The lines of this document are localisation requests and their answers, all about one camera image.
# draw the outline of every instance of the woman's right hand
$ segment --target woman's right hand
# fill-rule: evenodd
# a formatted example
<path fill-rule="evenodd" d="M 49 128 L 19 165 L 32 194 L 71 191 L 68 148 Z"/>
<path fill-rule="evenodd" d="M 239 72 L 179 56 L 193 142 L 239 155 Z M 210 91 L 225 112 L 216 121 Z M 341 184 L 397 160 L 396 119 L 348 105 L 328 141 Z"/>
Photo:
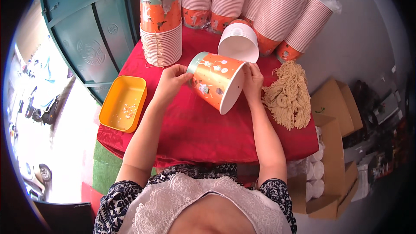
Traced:
<path fill-rule="evenodd" d="M 247 98 L 248 105 L 261 104 L 261 90 L 263 86 L 263 75 L 256 63 L 250 63 L 250 66 L 243 66 L 244 71 L 244 95 Z"/>

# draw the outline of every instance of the table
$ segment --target table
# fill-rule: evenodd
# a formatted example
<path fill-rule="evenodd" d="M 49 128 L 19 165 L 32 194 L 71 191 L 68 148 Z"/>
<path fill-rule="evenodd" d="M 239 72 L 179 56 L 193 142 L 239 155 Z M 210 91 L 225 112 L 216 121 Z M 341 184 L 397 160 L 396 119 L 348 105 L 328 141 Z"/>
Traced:
<path fill-rule="evenodd" d="M 221 36 L 204 30 L 183 27 L 183 53 L 177 62 L 188 65 L 202 51 L 217 53 Z M 264 75 L 264 85 L 277 79 L 272 70 L 280 66 L 274 56 L 261 57 L 257 64 Z M 142 77 L 147 83 L 147 98 L 141 117 L 153 98 L 163 68 L 150 66 L 139 41 L 120 75 Z M 306 128 L 288 131 L 268 116 L 288 161 L 305 158 L 318 151 L 318 142 L 313 118 Z M 133 133 L 123 133 L 100 125 L 97 140 L 111 153 L 122 158 Z M 167 108 L 156 155 L 155 167 L 167 167 L 180 163 L 257 163 L 250 109 L 244 93 L 226 114 L 220 113 L 197 96 L 187 85 Z"/>

